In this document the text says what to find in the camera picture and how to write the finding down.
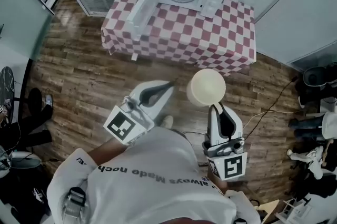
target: wire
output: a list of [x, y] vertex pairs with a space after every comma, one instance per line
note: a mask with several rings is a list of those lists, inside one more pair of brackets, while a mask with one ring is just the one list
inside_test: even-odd
[[[295, 112], [278, 112], [278, 111], [274, 112], [274, 111], [265, 111], [265, 112], [262, 112], [262, 113], [267, 113], [267, 112], [273, 112], [273, 113], [297, 113], [297, 112], [302, 112], [302, 111], [303, 111], [303, 110], [298, 110], [298, 111], [295, 111]], [[244, 128], [250, 123], [250, 121], [251, 121], [254, 117], [259, 116], [259, 115], [261, 115], [262, 113], [256, 114], [256, 115], [254, 115], [252, 118], [250, 118], [249, 121], [248, 121], [248, 123], [243, 127], [242, 131], [244, 130]]]
[[279, 96], [277, 97], [277, 99], [274, 101], [274, 103], [269, 107], [269, 109], [267, 111], [264, 112], [264, 114], [261, 116], [260, 120], [257, 122], [256, 126], [253, 128], [253, 130], [247, 135], [247, 137], [245, 138], [245, 140], [247, 140], [247, 138], [253, 133], [253, 131], [257, 128], [257, 126], [260, 124], [261, 120], [264, 118], [264, 116], [270, 111], [271, 108], [273, 108], [273, 106], [277, 103], [277, 101], [280, 99], [283, 91], [294, 81], [296, 81], [298, 78], [294, 77], [291, 79], [291, 81], [289, 83], [286, 84], [286, 86], [282, 89], [281, 93], [279, 94]]
[[15, 161], [16, 163], [18, 162], [21, 162], [21, 161], [24, 161], [25, 159], [27, 159], [30, 155], [32, 155], [33, 153], [30, 153], [29, 155], [25, 156], [24, 158], [22, 158], [22, 160], [19, 160], [19, 161]]
[[48, 159], [48, 160], [44, 160], [44, 161], [41, 161], [41, 162], [59, 162], [61, 161], [60, 159]]

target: microwave door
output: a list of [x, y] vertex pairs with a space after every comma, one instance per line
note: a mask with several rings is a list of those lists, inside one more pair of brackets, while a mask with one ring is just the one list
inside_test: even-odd
[[126, 19], [128, 31], [134, 41], [139, 41], [159, 0], [138, 0]]

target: table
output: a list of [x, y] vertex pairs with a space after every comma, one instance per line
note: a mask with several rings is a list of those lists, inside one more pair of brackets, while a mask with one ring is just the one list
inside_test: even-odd
[[14, 76], [10, 67], [4, 67], [0, 72], [0, 105], [5, 105], [5, 101], [9, 100], [11, 103], [11, 111], [7, 115], [9, 123], [13, 118], [14, 107]]
[[101, 28], [102, 45], [211, 68], [224, 76], [256, 61], [254, 9], [224, 0], [210, 19], [197, 11], [158, 4], [139, 41], [131, 39], [125, 21], [137, 0], [115, 0]]

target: black cable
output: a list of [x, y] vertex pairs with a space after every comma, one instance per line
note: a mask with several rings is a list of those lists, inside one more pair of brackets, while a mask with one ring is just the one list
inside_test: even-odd
[[250, 136], [250, 134], [253, 133], [253, 131], [257, 128], [257, 126], [260, 124], [262, 118], [264, 118], [264, 116], [270, 111], [271, 108], [273, 108], [273, 106], [277, 103], [277, 101], [280, 99], [283, 91], [293, 82], [295, 82], [298, 78], [294, 77], [291, 79], [291, 81], [289, 83], [286, 84], [286, 86], [282, 89], [281, 93], [279, 94], [279, 96], [277, 97], [277, 99], [274, 101], [274, 103], [269, 107], [269, 109], [261, 116], [260, 120], [257, 122], [256, 126], [253, 128], [253, 130], [247, 135], [247, 137], [244, 140], [247, 140], [247, 138]]
[[41, 161], [41, 162], [58, 162], [60, 161], [59, 159], [48, 159], [48, 160], [44, 160], [44, 161]]
[[25, 159], [27, 159], [30, 155], [32, 155], [33, 153], [30, 153], [29, 155], [25, 156], [24, 158], [22, 158], [22, 160], [16, 161], [16, 163], [24, 161]]
[[260, 205], [261, 205], [260, 202], [259, 202], [258, 200], [256, 200], [256, 199], [250, 199], [249, 201], [250, 201], [250, 202], [256, 201], [258, 207], [260, 207]]

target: white t-shirt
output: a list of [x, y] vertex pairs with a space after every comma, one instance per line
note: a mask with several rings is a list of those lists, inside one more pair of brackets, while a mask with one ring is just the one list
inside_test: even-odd
[[159, 224], [175, 218], [233, 223], [248, 214], [260, 223], [256, 211], [243, 210], [206, 177], [199, 174], [192, 146], [184, 137], [164, 128], [153, 128], [124, 153], [97, 166], [77, 149], [57, 169], [47, 197], [56, 224], [71, 187], [87, 179], [90, 223]]
[[337, 139], [337, 113], [327, 112], [322, 122], [322, 135], [327, 139]]

